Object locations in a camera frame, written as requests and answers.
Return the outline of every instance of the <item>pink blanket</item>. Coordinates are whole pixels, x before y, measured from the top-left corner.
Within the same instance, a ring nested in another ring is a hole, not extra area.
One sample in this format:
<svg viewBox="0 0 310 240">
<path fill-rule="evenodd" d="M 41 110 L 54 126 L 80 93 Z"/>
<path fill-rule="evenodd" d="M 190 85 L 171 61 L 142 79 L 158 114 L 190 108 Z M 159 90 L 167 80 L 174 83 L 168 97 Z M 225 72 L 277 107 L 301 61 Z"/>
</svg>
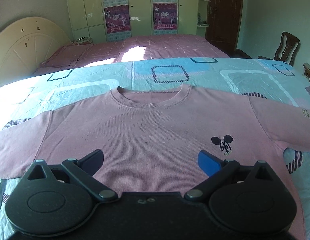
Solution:
<svg viewBox="0 0 310 240">
<path fill-rule="evenodd" d="M 67 45 L 41 63 L 33 76 L 85 66 L 178 57 L 228 57 L 197 35 L 137 36 L 121 42 Z"/>
</svg>

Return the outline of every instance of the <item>arched headboard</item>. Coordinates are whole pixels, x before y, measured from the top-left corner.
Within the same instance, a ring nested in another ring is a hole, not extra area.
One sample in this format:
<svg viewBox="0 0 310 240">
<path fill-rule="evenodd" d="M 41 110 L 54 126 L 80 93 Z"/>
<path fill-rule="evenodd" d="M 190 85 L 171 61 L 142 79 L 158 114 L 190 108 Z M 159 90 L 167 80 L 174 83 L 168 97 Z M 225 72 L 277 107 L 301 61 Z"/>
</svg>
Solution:
<svg viewBox="0 0 310 240">
<path fill-rule="evenodd" d="M 0 87 L 28 78 L 39 64 L 71 41 L 54 22 L 20 19 L 0 32 Z"/>
</svg>

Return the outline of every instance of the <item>chair backrest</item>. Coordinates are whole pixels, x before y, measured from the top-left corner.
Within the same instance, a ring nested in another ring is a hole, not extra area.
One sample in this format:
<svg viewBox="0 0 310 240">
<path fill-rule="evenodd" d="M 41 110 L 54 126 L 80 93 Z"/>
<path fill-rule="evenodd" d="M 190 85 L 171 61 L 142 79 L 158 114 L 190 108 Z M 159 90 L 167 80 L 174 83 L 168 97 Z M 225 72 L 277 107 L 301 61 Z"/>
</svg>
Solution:
<svg viewBox="0 0 310 240">
<path fill-rule="evenodd" d="M 282 49 L 284 47 L 284 38 L 285 37 L 286 37 L 286 46 L 285 46 L 284 50 L 282 51 Z M 293 53 L 291 55 L 290 62 L 289 62 L 289 65 L 292 66 L 294 64 L 296 54 L 299 51 L 299 48 L 300 48 L 300 40 L 290 33 L 283 32 L 282 33 L 282 39 L 281 39 L 280 45 L 279 45 L 279 47 L 275 53 L 274 60 L 280 60 L 280 61 L 286 62 L 289 59 L 291 52 L 293 51 Z"/>
</svg>

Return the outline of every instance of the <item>shirt's left sleeve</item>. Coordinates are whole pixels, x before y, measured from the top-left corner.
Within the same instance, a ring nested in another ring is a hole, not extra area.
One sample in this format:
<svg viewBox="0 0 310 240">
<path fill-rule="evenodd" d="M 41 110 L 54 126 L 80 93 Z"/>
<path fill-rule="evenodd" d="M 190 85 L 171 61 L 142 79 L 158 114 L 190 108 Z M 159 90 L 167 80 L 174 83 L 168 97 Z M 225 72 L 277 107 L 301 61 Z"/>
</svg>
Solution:
<svg viewBox="0 0 310 240">
<path fill-rule="evenodd" d="M 310 110 L 249 97 L 253 111 L 268 137 L 280 148 L 310 152 Z"/>
</svg>

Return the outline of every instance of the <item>bedsheet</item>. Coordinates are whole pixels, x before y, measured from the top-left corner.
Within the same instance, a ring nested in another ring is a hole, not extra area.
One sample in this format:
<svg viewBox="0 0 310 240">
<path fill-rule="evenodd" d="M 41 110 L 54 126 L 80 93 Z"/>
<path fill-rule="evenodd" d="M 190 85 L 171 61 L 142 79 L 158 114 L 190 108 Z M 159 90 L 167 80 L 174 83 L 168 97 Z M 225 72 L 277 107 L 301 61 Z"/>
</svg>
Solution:
<svg viewBox="0 0 310 240">
<path fill-rule="evenodd" d="M 63 46 L 42 62 L 33 76 L 84 66 L 178 57 L 229 56 L 197 35 L 136 36 L 121 42 Z"/>
<path fill-rule="evenodd" d="M 120 62 L 69 69 L 21 80 L 0 88 L 0 130 L 117 86 L 129 90 L 164 90 L 181 83 L 243 95 L 265 97 L 310 109 L 310 83 L 290 65 L 273 60 L 174 58 Z M 310 239 L 310 153 L 284 152 L 301 197 Z M 13 230 L 5 203 L 19 179 L 0 180 L 0 240 Z"/>
</svg>

